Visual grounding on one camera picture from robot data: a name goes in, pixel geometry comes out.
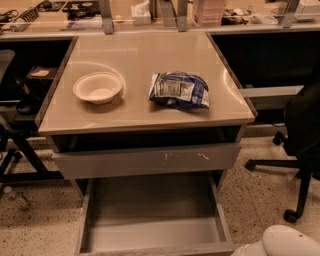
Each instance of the white counter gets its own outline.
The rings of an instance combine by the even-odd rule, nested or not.
[[[77,79],[110,68],[126,83],[121,97],[99,106],[76,98],[72,87]],[[202,77],[209,86],[210,110],[179,111],[150,102],[152,74],[167,71]],[[96,35],[79,37],[39,133],[225,126],[253,120],[254,115],[204,32]]]

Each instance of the open drawer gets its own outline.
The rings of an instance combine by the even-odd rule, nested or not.
[[[214,180],[203,173],[91,179],[76,255],[230,255]]]

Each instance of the floor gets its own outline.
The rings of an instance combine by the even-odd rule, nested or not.
[[[297,224],[283,220],[287,208],[295,208],[299,181],[296,170],[257,167],[255,172],[244,168],[249,158],[287,159],[282,146],[275,146],[269,132],[249,131],[242,139],[242,150],[235,166],[219,191],[229,231],[235,244],[252,243],[274,224],[296,228],[320,241],[320,182],[312,181],[304,216]],[[30,143],[50,170],[56,166],[43,139]],[[11,172],[31,171],[24,158],[12,163]],[[20,211],[0,198],[0,255],[70,256],[74,253],[79,231],[81,202],[68,181],[37,182],[12,185],[22,191],[31,205]]]

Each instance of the white bowl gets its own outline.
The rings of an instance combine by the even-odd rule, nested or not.
[[[73,86],[73,93],[81,100],[103,104],[112,100],[123,87],[119,75],[95,72],[81,77]]]

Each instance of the plastic bag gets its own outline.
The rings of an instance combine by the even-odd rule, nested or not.
[[[149,100],[176,109],[209,109],[208,85],[199,76],[166,72],[152,76]]]

